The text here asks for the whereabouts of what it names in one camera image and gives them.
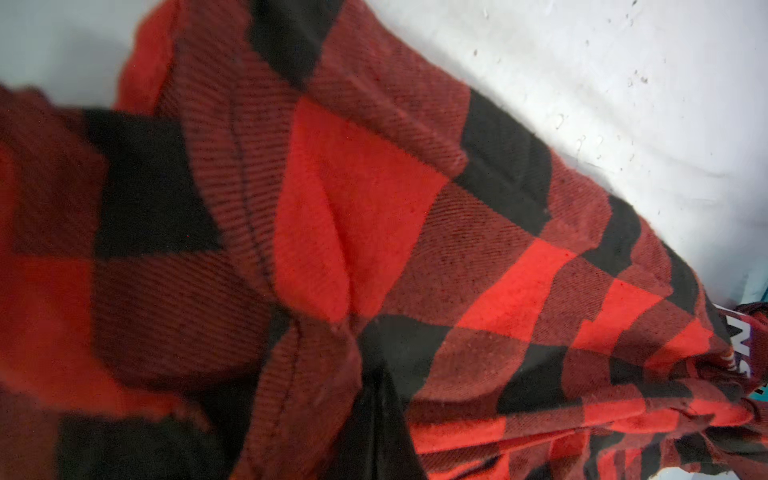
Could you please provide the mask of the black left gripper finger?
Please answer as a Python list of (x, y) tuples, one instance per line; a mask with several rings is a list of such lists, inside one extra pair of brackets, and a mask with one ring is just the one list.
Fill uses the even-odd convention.
[(337, 439), (326, 479), (389, 480), (427, 478), (405, 422), (389, 371), (363, 376), (362, 390)]

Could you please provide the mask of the red black plaid shirt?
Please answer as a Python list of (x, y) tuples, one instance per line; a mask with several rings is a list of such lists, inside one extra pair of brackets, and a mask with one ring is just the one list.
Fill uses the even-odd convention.
[(1, 92), (1, 475), (767, 475), (767, 307), (360, 1), (166, 1), (117, 106)]

